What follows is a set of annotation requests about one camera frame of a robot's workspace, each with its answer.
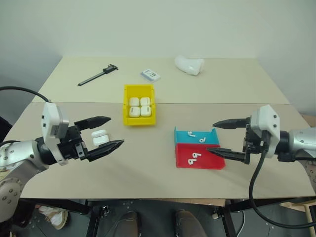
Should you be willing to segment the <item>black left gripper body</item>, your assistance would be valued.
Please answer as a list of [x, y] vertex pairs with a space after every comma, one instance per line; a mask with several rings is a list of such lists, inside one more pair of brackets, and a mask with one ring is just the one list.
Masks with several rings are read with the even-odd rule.
[[76, 125], [67, 129], [66, 136], [60, 139], [58, 148], [66, 160], [78, 158], [80, 160], [87, 159], [88, 150], [81, 137], [81, 131]]

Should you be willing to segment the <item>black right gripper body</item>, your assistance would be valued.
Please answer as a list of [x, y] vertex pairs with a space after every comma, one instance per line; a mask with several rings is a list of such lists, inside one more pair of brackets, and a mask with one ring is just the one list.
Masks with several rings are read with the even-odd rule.
[[245, 138], [242, 151], [245, 153], [245, 164], [250, 164], [251, 154], [261, 154], [269, 149], [269, 132], [264, 130], [257, 135], [249, 124], [246, 125]]

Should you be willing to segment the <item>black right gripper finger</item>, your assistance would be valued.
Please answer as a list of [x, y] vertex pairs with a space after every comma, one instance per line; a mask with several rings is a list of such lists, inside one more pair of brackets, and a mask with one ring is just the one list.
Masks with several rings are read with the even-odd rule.
[[232, 118], [221, 120], [214, 123], [212, 126], [216, 128], [222, 129], [237, 129], [237, 128], [246, 128], [246, 126], [250, 123], [250, 117], [247, 118]]
[[224, 159], [240, 161], [245, 164], [247, 163], [245, 154], [241, 152], [234, 152], [230, 149], [225, 148], [206, 148], [206, 150]]

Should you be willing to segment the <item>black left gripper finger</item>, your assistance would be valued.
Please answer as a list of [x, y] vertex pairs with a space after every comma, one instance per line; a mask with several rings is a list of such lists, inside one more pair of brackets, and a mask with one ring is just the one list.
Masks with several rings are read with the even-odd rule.
[[88, 151], [86, 159], [89, 162], [95, 161], [97, 159], [100, 159], [102, 157], [105, 157], [118, 149], [122, 144], [124, 143], [124, 140], [114, 140], [109, 141], [105, 144], [100, 145], [98, 148]]
[[110, 121], [110, 117], [105, 117], [105, 116], [96, 116], [92, 118], [86, 118], [80, 121], [76, 121], [74, 125], [80, 130], [86, 130], [86, 129], [94, 129], [97, 127], [102, 126], [103, 124], [107, 123]]

